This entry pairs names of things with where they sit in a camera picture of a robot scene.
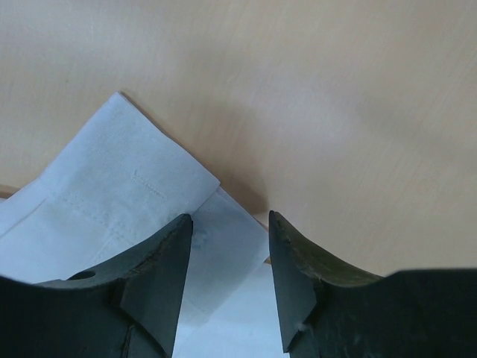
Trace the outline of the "white long sleeve shirt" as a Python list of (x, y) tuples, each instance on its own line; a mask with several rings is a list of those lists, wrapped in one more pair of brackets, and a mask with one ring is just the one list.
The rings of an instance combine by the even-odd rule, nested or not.
[(1, 202), (1, 274), (66, 279), (193, 220), (176, 357), (281, 357), (268, 232), (121, 93)]

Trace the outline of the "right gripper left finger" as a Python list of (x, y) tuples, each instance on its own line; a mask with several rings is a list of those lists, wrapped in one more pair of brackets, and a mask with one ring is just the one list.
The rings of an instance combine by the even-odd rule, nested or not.
[(3, 357), (170, 357), (193, 234), (182, 214), (67, 280), (1, 279)]

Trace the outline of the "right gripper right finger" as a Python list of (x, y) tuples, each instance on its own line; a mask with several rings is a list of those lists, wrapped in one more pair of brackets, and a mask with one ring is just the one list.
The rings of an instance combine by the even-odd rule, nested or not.
[(474, 357), (476, 270), (386, 277), (316, 245), (280, 213), (269, 250), (282, 348), (291, 357)]

